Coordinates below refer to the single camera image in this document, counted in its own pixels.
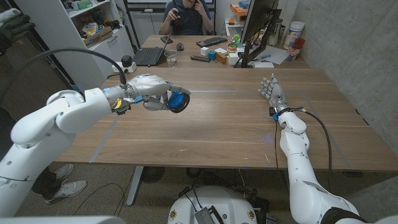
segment phone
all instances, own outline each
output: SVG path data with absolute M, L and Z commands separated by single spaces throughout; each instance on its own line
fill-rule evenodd
M 163 43 L 166 43 L 167 36 L 161 37 L 160 39 L 163 41 Z M 172 42 L 173 42 L 172 39 L 169 38 L 169 41 L 167 42 L 167 44 L 171 44 Z

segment whiteboard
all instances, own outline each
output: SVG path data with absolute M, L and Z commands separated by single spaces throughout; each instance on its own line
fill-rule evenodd
M 172 0 L 127 0 L 127 3 L 140 3 L 140 4 L 146 4 L 146 3 L 160 3 L 160 4 L 164 4 L 164 3 L 168 3 L 169 1 Z M 207 4 L 213 4 L 214 0 L 205 0 L 205 3 Z

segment table leg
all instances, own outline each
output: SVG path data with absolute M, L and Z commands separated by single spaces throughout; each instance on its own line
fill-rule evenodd
M 126 200 L 127 206 L 132 205 L 138 193 L 139 181 L 141 180 L 141 174 L 143 169 L 144 169 L 143 166 L 136 166 L 136 169 L 134 170 L 134 174 L 132 175 L 131 179 L 129 195 L 127 196 Z

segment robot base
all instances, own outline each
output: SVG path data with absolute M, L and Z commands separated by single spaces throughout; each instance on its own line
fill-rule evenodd
M 195 188 L 195 192 L 197 193 L 200 205 L 203 208 L 214 206 L 223 219 L 223 223 L 257 223 L 251 204 L 244 199 L 241 194 L 219 186 L 203 186 Z M 198 223 L 195 218 L 195 209 L 193 206 L 195 206 L 198 211 L 200 211 L 201 208 L 193 190 L 187 192 L 187 197 L 183 195 L 174 202 L 170 209 L 168 224 Z M 214 213 L 211 214 L 211 217 L 215 223 L 218 223 Z

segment gray wall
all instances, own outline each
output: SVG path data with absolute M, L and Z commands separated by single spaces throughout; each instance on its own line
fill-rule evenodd
M 398 156 L 398 1 L 299 0 L 294 21 L 305 22 L 308 65 L 329 76 Z

